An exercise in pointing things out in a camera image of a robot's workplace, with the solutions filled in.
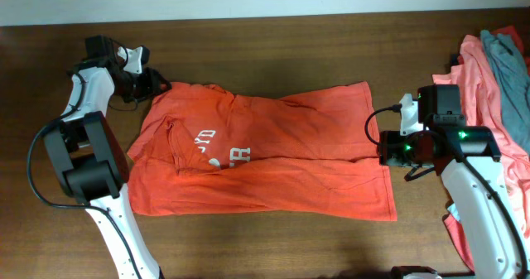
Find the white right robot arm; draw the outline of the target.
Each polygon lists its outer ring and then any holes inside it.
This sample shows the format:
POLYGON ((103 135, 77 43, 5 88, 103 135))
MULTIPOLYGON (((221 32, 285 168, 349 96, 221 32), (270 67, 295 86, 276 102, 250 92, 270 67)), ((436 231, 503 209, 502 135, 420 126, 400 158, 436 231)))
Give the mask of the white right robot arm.
POLYGON ((509 202, 501 152, 492 131, 469 126, 455 84, 421 87, 390 106, 397 131, 375 141, 383 166, 409 168, 415 180, 431 172, 442 180, 460 216, 476 278, 527 278, 529 251, 509 202))

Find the orange printed t-shirt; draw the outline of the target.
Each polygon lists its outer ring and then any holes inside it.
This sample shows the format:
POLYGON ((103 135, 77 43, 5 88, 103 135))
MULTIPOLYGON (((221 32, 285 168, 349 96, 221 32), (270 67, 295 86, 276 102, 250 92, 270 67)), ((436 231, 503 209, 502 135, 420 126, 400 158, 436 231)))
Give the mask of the orange printed t-shirt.
POLYGON ((175 83, 128 150, 138 214, 273 210, 394 221, 365 82, 280 99, 175 83))

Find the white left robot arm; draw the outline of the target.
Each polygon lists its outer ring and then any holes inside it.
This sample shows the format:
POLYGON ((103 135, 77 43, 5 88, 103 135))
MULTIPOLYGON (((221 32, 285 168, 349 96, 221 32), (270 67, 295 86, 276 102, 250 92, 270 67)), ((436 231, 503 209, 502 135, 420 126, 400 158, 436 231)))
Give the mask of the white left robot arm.
POLYGON ((145 46, 127 48, 107 36, 84 41, 86 57, 69 76, 73 83, 65 111, 44 126, 36 138, 47 155, 63 193, 95 222, 121 278, 161 278, 133 215, 129 168, 106 114, 112 97, 139 104, 171 88, 147 67, 145 46))

